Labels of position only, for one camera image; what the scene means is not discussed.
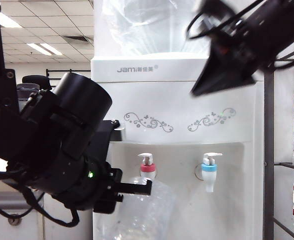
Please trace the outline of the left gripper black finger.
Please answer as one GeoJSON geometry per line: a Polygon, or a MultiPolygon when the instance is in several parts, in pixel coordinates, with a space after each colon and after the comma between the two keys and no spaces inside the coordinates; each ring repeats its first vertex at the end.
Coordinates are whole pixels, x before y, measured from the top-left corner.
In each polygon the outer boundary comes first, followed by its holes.
{"type": "Polygon", "coordinates": [[[117,183],[116,191],[118,193],[145,195],[150,196],[152,192],[152,181],[147,180],[146,184],[133,184],[133,183],[117,183]]]}

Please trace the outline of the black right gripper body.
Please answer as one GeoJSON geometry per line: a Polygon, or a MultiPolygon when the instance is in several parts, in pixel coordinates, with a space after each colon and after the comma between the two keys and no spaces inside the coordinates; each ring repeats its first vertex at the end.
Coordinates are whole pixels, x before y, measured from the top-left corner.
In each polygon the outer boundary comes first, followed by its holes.
{"type": "Polygon", "coordinates": [[[207,65],[253,73],[274,64],[277,46],[271,43],[276,28],[270,21],[252,14],[243,20],[232,11],[205,12],[204,30],[211,38],[207,65]]]}

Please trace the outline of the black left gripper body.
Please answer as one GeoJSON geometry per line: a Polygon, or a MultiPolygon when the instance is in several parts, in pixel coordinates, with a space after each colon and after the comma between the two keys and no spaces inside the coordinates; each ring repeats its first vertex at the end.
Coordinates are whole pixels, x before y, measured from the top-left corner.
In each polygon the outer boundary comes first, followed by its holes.
{"type": "Polygon", "coordinates": [[[124,196],[118,189],[123,171],[112,168],[107,161],[84,156],[84,168],[77,181],[67,190],[53,194],[52,198],[62,203],[67,209],[85,211],[92,209],[99,214],[112,214],[116,203],[124,196]]]}

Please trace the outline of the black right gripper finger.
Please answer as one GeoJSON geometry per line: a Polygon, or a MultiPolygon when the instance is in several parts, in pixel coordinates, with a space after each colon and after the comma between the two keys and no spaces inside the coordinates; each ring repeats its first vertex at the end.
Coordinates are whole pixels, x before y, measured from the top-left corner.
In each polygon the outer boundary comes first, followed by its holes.
{"type": "Polygon", "coordinates": [[[209,57],[191,89],[195,97],[255,83],[254,65],[240,51],[212,42],[209,57]]]}

